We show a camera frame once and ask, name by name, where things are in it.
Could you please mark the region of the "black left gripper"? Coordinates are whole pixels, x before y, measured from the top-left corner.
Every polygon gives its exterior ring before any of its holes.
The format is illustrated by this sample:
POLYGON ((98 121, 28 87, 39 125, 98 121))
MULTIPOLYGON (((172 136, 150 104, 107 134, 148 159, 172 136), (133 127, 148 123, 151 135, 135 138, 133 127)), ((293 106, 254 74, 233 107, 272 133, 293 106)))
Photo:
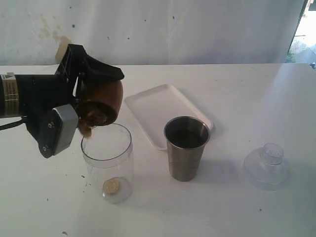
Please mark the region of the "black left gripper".
POLYGON ((19 112, 28 115, 31 107, 49 110, 78 103, 73 95, 82 66, 84 85, 102 85, 124 79, 122 70, 88 55, 82 45, 69 44, 54 74, 15 75, 19 91, 19 112))

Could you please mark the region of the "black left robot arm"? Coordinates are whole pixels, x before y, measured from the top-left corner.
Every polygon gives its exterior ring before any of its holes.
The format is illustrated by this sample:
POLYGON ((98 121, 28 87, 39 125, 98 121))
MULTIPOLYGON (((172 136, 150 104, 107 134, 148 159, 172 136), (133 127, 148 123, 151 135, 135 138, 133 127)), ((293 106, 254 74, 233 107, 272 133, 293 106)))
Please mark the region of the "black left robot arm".
POLYGON ((76 107, 92 89, 124 79, 122 70, 88 55, 82 45, 69 44, 53 74, 0 76, 0 116, 28 116, 70 104, 76 107))

